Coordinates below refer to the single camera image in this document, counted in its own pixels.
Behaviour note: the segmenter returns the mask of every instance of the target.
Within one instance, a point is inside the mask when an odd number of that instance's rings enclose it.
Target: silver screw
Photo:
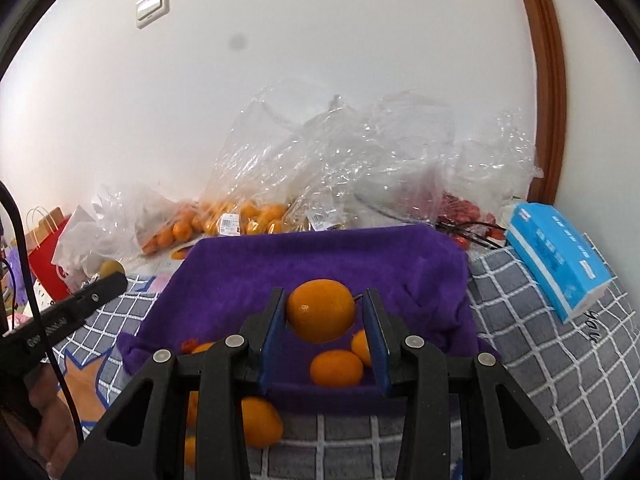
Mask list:
[[[495,365],[495,357],[488,352],[482,352],[478,356],[478,362],[484,366],[493,366]]]
[[[158,350],[154,354],[154,361],[156,363],[165,363],[171,358],[171,352],[168,350]]]
[[[225,339],[225,345],[230,348],[238,348],[244,344],[244,337],[239,334],[230,335]]]
[[[404,342],[409,348],[422,348],[424,346],[424,339],[419,335],[407,336]]]

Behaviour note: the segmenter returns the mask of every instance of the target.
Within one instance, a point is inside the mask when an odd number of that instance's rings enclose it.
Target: blue gripper pad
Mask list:
[[[367,289],[362,296],[362,321],[364,323],[364,332],[367,335],[367,344],[369,345],[376,386],[380,393],[386,396],[391,390],[391,380],[389,379],[390,354],[370,296],[370,289]]]
[[[273,363],[278,358],[277,352],[280,351],[280,343],[282,341],[282,333],[285,325],[285,304],[287,295],[284,292],[278,300],[278,306],[271,318],[271,324],[267,330],[267,335],[262,345],[262,354],[260,355],[260,375],[258,376],[258,389],[260,393],[265,394],[271,383],[273,375]]]

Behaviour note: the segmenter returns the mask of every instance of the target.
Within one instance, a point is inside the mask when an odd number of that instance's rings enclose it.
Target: gray grid bedsheet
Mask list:
[[[615,279],[593,309],[595,319],[582,316],[562,325],[510,250],[482,256],[470,269],[468,293],[481,337],[501,352],[503,363],[560,436],[586,480],[603,478],[640,429],[640,330],[626,292]],[[128,380],[115,338],[122,330],[135,333],[158,296],[146,292],[146,282],[129,276],[127,292],[98,309],[56,349],[64,367],[65,355],[85,365],[113,348],[97,381],[105,405]],[[402,417],[282,415],[282,441],[270,449],[247,450],[253,479],[394,477]],[[461,456],[460,422],[454,420],[452,468]],[[185,478],[193,478],[193,471],[187,469]]]

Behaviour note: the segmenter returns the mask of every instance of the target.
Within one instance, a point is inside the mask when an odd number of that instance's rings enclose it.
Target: light switch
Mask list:
[[[138,0],[136,2],[136,26],[146,27],[169,12],[169,0]]]

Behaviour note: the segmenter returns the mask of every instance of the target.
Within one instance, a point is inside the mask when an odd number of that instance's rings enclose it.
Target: blue tissue package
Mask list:
[[[563,323],[596,303],[611,282],[602,259],[553,206],[518,204],[507,240]]]

